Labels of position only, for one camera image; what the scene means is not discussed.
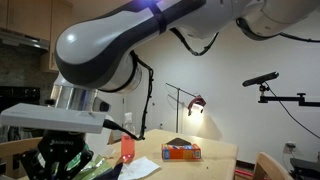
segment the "table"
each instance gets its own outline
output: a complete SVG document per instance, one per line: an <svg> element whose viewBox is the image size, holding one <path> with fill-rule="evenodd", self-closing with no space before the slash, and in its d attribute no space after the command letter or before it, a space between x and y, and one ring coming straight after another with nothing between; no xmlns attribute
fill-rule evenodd
<svg viewBox="0 0 320 180"><path fill-rule="evenodd" d="M163 161L161 144L174 138L181 138L201 148L202 159L197 161ZM237 159L238 147L234 144L223 143L215 140L172 133L154 129L145 133L145 140L135 144L135 159L146 156L161 168L154 171L144 179L233 179ZM120 157L121 143L115 143L116 150L108 162L115 164L116 157Z"/></svg>

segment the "chair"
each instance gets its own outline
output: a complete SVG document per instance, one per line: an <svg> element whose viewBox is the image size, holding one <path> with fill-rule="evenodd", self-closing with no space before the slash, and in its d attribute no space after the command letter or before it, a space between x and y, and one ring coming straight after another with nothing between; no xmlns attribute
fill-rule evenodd
<svg viewBox="0 0 320 180"><path fill-rule="evenodd" d="M273 180L293 180L276 160L268 154L260 152L254 168L253 180L263 180L266 174Z"/></svg>
<svg viewBox="0 0 320 180"><path fill-rule="evenodd" d="M15 174L13 171L14 155L21 154L30 149L36 148L41 139L42 138L39 137L0 143L0 159L4 158L6 161L6 176L16 178L14 177Z"/></svg>

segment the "white paper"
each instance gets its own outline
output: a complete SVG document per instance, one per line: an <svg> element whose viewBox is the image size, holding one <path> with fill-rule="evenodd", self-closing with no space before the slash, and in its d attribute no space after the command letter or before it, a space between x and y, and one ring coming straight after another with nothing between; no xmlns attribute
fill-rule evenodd
<svg viewBox="0 0 320 180"><path fill-rule="evenodd" d="M122 174L119 180L139 179L152 173L160 166L150 161L146 157L142 157L131 162L129 165L123 164Z"/></svg>

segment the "box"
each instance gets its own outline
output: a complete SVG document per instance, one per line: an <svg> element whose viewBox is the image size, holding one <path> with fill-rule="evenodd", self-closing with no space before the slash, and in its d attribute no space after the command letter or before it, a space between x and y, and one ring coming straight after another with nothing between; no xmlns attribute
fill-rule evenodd
<svg viewBox="0 0 320 180"><path fill-rule="evenodd" d="M201 159L201 149L198 145L175 146L162 144L162 159Z"/></svg>

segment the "kitchen cabinet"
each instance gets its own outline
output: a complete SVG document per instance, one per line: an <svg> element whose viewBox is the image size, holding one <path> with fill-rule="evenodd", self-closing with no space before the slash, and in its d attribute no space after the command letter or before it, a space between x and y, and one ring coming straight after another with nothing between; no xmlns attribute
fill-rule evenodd
<svg viewBox="0 0 320 180"><path fill-rule="evenodd" d="M65 0L52 0L52 19L49 53L41 57L41 70L58 72L54 57L56 41L59 35L72 24L72 3Z"/></svg>
<svg viewBox="0 0 320 180"><path fill-rule="evenodd" d="M52 0L8 0L7 29L50 39Z"/></svg>
<svg viewBox="0 0 320 180"><path fill-rule="evenodd" d="M0 28L7 27L8 0L0 0Z"/></svg>

